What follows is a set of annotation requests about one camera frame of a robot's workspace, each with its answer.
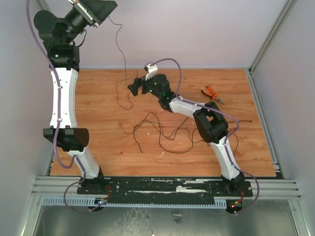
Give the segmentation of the black zip tie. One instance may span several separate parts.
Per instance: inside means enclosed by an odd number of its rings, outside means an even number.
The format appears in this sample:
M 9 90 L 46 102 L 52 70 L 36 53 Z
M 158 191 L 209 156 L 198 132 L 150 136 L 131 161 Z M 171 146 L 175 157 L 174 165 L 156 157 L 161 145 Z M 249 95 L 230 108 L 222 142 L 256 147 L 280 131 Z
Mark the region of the black zip tie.
M 234 124 L 240 124 L 241 122 L 246 122 L 246 123 L 251 123 L 252 120 L 232 120 L 232 121 L 227 121 L 226 124 L 234 123 Z

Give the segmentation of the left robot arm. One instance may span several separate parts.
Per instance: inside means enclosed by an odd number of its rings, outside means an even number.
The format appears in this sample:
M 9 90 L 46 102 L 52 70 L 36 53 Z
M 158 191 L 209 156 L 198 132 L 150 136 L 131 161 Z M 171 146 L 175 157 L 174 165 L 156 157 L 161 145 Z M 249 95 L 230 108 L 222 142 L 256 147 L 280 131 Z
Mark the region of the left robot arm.
M 58 163 L 65 169 L 76 164 L 81 171 L 81 180 L 90 179 L 89 189 L 100 194 L 105 190 L 106 182 L 99 178 L 101 168 L 88 148 L 89 131 L 77 126 L 75 115 L 80 45 L 74 40 L 85 32 L 87 26 L 102 24 L 118 5 L 113 0 L 72 0 L 70 3 L 72 9 L 63 18 L 41 10 L 33 19 L 43 41 L 40 50 L 48 60 L 53 79 L 53 111 L 49 128 L 43 130 L 43 136 L 53 144 Z M 62 163 L 58 148 L 71 156 L 70 165 Z

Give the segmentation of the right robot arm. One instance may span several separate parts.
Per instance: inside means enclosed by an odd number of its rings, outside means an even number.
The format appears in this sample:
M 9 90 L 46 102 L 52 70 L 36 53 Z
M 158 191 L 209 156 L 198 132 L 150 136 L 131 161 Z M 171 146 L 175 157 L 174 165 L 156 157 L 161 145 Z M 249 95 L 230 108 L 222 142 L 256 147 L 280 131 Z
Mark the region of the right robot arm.
M 197 103 L 177 95 L 164 74 L 157 74 L 150 79 L 135 78 L 127 88 L 133 96 L 137 96 L 139 88 L 142 88 L 141 93 L 151 93 L 157 97 L 164 110 L 194 119 L 201 138 L 210 144 L 220 164 L 224 192 L 234 196 L 241 190 L 245 177 L 227 138 L 228 123 L 215 102 Z

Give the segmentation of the orange handled pliers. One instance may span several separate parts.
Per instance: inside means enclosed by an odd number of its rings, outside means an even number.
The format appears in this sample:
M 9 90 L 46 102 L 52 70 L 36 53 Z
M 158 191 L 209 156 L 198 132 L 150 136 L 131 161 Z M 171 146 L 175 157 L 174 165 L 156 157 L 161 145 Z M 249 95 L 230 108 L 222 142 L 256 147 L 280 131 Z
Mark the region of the orange handled pliers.
M 224 102 L 220 100 L 219 96 L 215 93 L 215 91 L 210 86 L 206 86 L 205 89 L 202 89 L 201 93 L 204 96 L 209 97 L 211 100 L 215 100 L 219 102 L 220 104 L 224 105 Z

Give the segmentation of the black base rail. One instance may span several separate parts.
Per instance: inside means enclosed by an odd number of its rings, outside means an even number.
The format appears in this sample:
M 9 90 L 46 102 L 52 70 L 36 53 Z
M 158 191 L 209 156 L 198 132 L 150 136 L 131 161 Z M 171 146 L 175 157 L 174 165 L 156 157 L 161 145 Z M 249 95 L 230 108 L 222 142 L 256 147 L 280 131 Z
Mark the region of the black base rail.
M 215 197 L 241 199 L 252 197 L 250 182 L 229 194 L 219 179 L 108 177 L 85 180 L 77 188 L 79 195 L 106 195 L 108 203 L 123 205 L 211 205 Z

